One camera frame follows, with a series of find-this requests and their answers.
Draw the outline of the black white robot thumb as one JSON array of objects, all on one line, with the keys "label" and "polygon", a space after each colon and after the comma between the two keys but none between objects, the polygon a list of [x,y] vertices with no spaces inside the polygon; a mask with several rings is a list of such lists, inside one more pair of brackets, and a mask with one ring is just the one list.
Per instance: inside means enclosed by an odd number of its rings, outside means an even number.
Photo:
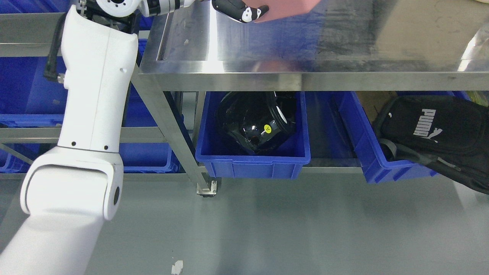
[{"label": "black white robot thumb", "polygon": [[212,6],[216,11],[240,23],[255,21],[269,12],[267,5],[255,8],[248,6],[242,0],[213,0]]}]

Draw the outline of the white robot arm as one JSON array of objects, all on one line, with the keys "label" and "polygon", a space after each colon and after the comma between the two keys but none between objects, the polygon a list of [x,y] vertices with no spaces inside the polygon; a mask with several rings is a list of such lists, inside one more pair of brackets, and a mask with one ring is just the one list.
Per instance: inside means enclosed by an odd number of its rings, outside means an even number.
[{"label": "white robot arm", "polygon": [[44,76],[67,103],[57,145],[31,164],[20,193],[28,217],[1,253],[2,275],[83,275],[119,207],[119,154],[138,36],[94,22],[169,14],[192,0],[79,0],[60,17]]}]

